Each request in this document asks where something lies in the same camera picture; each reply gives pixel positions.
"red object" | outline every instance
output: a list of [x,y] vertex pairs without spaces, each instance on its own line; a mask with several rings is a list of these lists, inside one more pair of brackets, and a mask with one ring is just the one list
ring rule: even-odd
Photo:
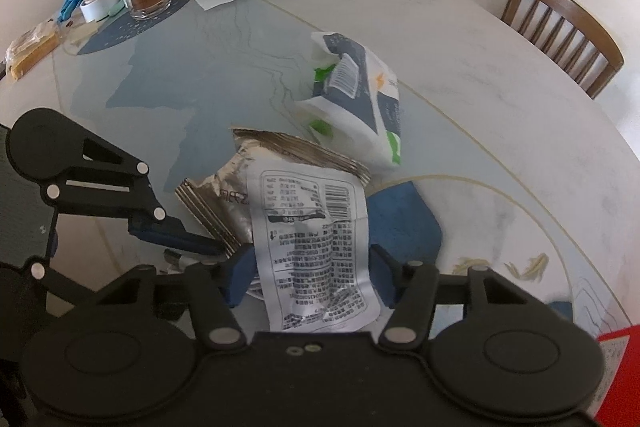
[[598,337],[605,374],[590,412],[604,427],[640,425],[640,326]]

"dining table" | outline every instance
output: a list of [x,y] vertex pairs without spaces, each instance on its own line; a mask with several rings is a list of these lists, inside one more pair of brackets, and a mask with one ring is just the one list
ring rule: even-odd
[[[640,322],[640,162],[596,102],[473,1],[172,0],[152,23],[124,17],[3,79],[0,123],[63,113],[144,160],[167,213],[206,233],[175,188],[231,158],[233,126],[312,139],[296,105],[312,95],[310,35],[338,32],[398,76],[401,164],[367,194],[414,183],[442,229],[441,273],[486,264],[593,336]],[[57,232],[51,266],[92,289],[164,263],[122,219],[61,215]],[[258,299],[236,314],[268,328]]]

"chair backrest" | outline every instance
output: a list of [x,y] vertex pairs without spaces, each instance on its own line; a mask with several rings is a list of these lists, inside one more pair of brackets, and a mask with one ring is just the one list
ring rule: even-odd
[[625,63],[607,31],[573,0],[509,0],[502,20],[558,64],[591,98]]

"blue clip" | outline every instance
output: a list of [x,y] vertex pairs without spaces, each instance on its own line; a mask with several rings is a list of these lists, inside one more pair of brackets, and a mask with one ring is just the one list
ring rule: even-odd
[[82,0],[65,0],[65,3],[62,5],[60,9],[60,15],[58,17],[58,22],[66,21],[71,17],[73,11],[78,7],[78,5],[82,2]]

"marble tabletop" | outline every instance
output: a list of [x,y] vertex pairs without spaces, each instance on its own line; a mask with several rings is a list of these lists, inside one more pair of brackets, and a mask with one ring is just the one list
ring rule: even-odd
[[[568,76],[469,0],[239,0],[207,12],[192,0],[113,48],[61,46],[0,82],[0,123],[33,107],[67,114],[145,159],[161,203],[201,232],[175,185],[231,156],[230,125],[308,137],[294,102],[311,92],[317,29],[368,46],[398,75],[403,163],[369,191],[414,181],[444,231],[441,271],[482,259],[570,303],[594,335],[640,322],[638,160]],[[58,233],[59,269],[93,287],[161,253],[116,220],[61,216]],[[241,326],[265,326],[256,303]]]

